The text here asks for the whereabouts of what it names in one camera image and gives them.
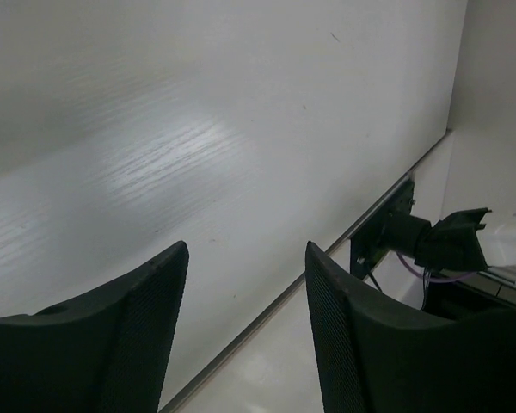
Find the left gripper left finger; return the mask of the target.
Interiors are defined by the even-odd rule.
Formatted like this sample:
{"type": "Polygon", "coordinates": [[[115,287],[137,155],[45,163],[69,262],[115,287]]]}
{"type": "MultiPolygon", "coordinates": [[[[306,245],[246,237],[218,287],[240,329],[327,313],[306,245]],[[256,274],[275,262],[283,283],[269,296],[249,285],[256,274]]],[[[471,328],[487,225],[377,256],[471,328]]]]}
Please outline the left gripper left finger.
{"type": "Polygon", "coordinates": [[[187,278],[180,241],[33,315],[0,317],[0,412],[155,412],[187,278]]]}

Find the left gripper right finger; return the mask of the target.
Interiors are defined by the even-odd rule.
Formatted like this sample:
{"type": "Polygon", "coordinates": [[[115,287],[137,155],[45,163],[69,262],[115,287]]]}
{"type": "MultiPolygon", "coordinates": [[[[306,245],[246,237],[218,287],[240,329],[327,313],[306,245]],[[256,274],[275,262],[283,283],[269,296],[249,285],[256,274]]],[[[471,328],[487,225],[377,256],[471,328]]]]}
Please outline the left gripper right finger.
{"type": "Polygon", "coordinates": [[[315,243],[305,282],[327,412],[516,412],[516,309],[452,321],[350,275],[315,243]]]}

